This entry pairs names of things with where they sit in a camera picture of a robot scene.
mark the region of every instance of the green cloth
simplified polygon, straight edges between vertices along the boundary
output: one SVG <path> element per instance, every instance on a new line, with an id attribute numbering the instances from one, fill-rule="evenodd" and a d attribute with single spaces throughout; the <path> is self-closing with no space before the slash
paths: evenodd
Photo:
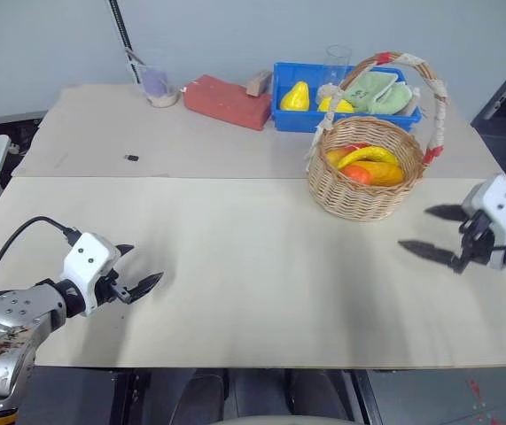
<path id="1" fill-rule="evenodd" d="M 412 98 L 412 90 L 403 82 L 395 82 L 374 104 L 369 105 L 369 113 L 392 115 L 400 111 Z"/>
<path id="2" fill-rule="evenodd" d="M 379 71 L 364 73 L 347 87 L 343 98 L 353 105 L 355 112 L 369 112 L 370 106 L 386 93 L 397 78 L 395 73 Z"/>

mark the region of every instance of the wicker basket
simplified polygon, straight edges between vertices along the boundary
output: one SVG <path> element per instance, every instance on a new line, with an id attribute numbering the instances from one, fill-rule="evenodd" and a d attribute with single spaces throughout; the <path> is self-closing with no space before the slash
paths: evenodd
<path id="1" fill-rule="evenodd" d="M 436 98 L 435 126 L 425 155 L 413 135 L 385 120 L 353 117 L 331 124 L 343 90 L 361 73 L 368 72 L 373 66 L 391 62 L 414 67 Z M 385 52 L 363 60 L 340 84 L 340 91 L 331 102 L 330 112 L 315 133 L 308 166 L 309 191 L 315 201 L 325 211 L 348 220 L 380 220 L 392 213 L 422 178 L 433 158 L 443 150 L 446 98 L 443 82 L 436 78 L 432 69 L 420 58 L 407 53 Z M 330 164 L 325 152 L 351 143 L 368 143 L 387 148 L 400 161 L 405 174 L 404 182 L 381 187 L 362 184 L 346 177 Z"/>

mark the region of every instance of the robotic arm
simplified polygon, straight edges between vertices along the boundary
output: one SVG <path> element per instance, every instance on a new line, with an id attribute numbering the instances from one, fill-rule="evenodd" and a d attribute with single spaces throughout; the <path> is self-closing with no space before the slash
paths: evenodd
<path id="1" fill-rule="evenodd" d="M 162 273 L 148 276 L 132 290 L 117 283 L 113 266 L 133 248 L 83 233 L 64 260 L 60 282 L 46 279 L 0 297 L 0 425 L 15 421 L 37 348 L 67 318 L 90 316 L 116 298 L 131 304 L 158 283 Z"/>
<path id="2" fill-rule="evenodd" d="M 417 240 L 399 241 L 424 259 L 445 264 L 460 274 L 470 261 L 506 268 L 506 177 L 498 174 L 475 186 L 461 205 L 435 205 L 427 213 L 443 220 L 461 221 L 462 252 Z"/>

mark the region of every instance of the small black object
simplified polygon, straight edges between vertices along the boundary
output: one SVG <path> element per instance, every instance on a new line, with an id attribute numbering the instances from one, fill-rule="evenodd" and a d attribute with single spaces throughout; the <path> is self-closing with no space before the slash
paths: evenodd
<path id="1" fill-rule="evenodd" d="M 135 249 L 134 245 L 120 244 L 116 245 L 117 250 L 121 253 L 121 257 Z"/>
<path id="2" fill-rule="evenodd" d="M 130 301 L 128 304 L 132 304 L 138 299 L 142 298 L 148 292 L 150 292 L 156 283 L 162 278 L 164 273 L 151 274 L 150 276 L 144 278 L 140 281 L 135 288 L 130 290 L 128 293 L 130 295 Z"/>
<path id="3" fill-rule="evenodd" d="M 426 208 L 424 212 L 443 220 L 466 221 L 469 219 L 469 216 L 465 213 L 461 205 L 435 205 Z"/>
<path id="4" fill-rule="evenodd" d="M 448 267 L 452 267 L 457 260 L 457 256 L 452 251 L 437 248 L 433 243 L 417 240 L 398 241 L 398 243 L 422 259 L 436 261 Z"/>

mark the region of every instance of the stain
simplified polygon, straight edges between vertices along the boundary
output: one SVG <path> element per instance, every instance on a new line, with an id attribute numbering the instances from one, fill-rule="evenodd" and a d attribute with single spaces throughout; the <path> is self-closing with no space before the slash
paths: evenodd
<path id="1" fill-rule="evenodd" d="M 477 400 L 481 400 L 481 388 L 474 379 L 469 380 L 469 387 L 471 388 L 471 391 L 473 391 L 473 394 L 475 394 L 475 398 Z"/>
<path id="2" fill-rule="evenodd" d="M 60 168 L 64 164 L 64 161 L 67 159 L 68 156 L 69 153 L 64 153 L 62 157 L 58 160 L 58 162 L 54 165 L 54 168 Z"/>
<path id="3" fill-rule="evenodd" d="M 9 329 L 4 335 L 0 336 L 0 357 L 10 350 L 18 350 L 29 340 L 30 328 L 17 327 Z"/>

